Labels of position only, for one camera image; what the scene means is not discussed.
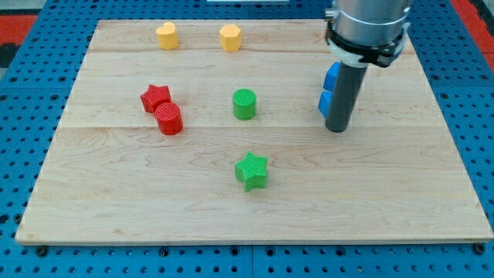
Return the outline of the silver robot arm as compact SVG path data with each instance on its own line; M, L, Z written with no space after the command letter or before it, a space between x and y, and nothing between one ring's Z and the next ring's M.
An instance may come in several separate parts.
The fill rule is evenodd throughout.
M386 68L401 54L412 0L333 0L324 11L330 51L353 68Z

